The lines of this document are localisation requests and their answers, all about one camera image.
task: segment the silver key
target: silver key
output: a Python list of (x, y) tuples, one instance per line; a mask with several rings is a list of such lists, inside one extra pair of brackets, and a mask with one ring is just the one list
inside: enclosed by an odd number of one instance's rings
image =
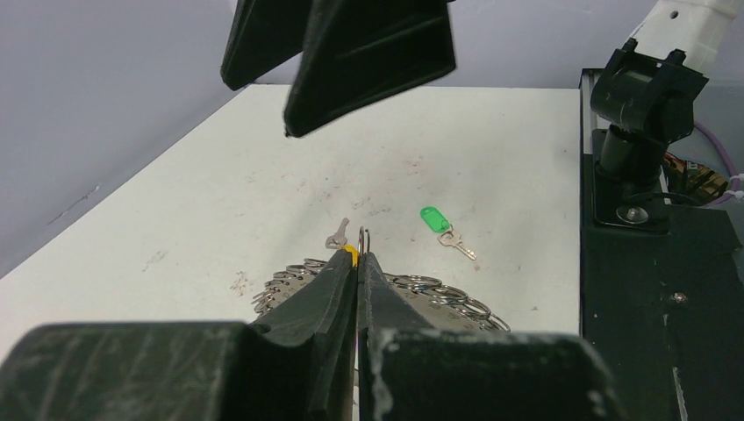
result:
[(462, 254), (465, 254), (468, 256), (468, 259), (475, 260), (476, 254), (473, 253), (472, 250), (469, 248), (466, 248), (462, 244), (462, 239), (460, 237), (460, 234), (458, 234), (454, 228), (450, 227), (450, 229), (444, 231), (439, 237), (438, 240), (440, 241), (440, 244), (447, 247), (454, 247), (462, 252)]
[(339, 225), (339, 230), (334, 235), (332, 235), (331, 237), (328, 237), (325, 240), (325, 248), (330, 248), (332, 250), (340, 250), (347, 244), (347, 237), (346, 237), (347, 225), (348, 225), (348, 218), (344, 218), (341, 221), (341, 225)]

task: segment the cable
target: cable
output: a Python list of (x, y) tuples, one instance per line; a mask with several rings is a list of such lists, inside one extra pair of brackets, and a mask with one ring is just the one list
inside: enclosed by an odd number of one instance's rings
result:
[(638, 203), (638, 202), (646, 202), (650, 199), (670, 199), (670, 200), (677, 200), (679, 202), (690, 204), (692, 206), (700, 206), (700, 202), (693, 199), (692, 197), (680, 195), (679, 193), (668, 193), (665, 191), (656, 191), (652, 193), (639, 193), (637, 195), (632, 195), (626, 199), (629, 203)]
[[(713, 132), (708, 130), (707, 127), (702, 125), (700, 122), (695, 122), (695, 128), (703, 133), (703, 136), (705, 136), (706, 139), (708, 139), (709, 142), (711, 142), (711, 145), (713, 145), (713, 148), (715, 148), (716, 152), (719, 154), (720, 159), (723, 161), (723, 165), (726, 167), (726, 171), (728, 171), (729, 176), (734, 176), (739, 173), (739, 170), (736, 169), (736, 165), (734, 165), (733, 161), (731, 160), (731, 157), (728, 156), (728, 152), (726, 152), (726, 149), (723, 147), (723, 145), (720, 143), (719, 138), (716, 137)], [(706, 208), (711, 206), (716, 206), (719, 204), (722, 204), (723, 202), (730, 199), (733, 194), (729, 193), (729, 191), (736, 191), (739, 189), (740, 180), (737, 178), (734, 178), (731, 180), (731, 183), (729, 184), (729, 187), (731, 190), (728, 190), (723, 194), (723, 196), (719, 197), (718, 199), (708, 203), (705, 205)]]

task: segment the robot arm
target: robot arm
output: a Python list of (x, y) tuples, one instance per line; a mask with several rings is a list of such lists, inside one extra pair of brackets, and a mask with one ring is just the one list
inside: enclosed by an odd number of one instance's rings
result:
[(659, 0), (630, 38), (636, 53), (663, 59), (684, 51), (685, 67), (706, 74), (744, 0)]

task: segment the bolt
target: bolt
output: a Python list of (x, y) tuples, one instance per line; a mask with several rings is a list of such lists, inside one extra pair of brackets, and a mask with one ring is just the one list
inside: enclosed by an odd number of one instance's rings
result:
[(687, 303), (687, 296), (681, 292), (675, 292), (672, 295), (672, 300), (677, 304)]

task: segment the white table surface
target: white table surface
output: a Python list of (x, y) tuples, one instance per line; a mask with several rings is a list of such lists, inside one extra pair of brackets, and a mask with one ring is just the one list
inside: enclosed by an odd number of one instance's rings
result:
[[(343, 217), (389, 273), (432, 275), (515, 331), (578, 333), (579, 93), (421, 88), (304, 139), (252, 86), (0, 280), (0, 359), (36, 325), (255, 319), (251, 296)], [(438, 207), (478, 254), (445, 248)]]

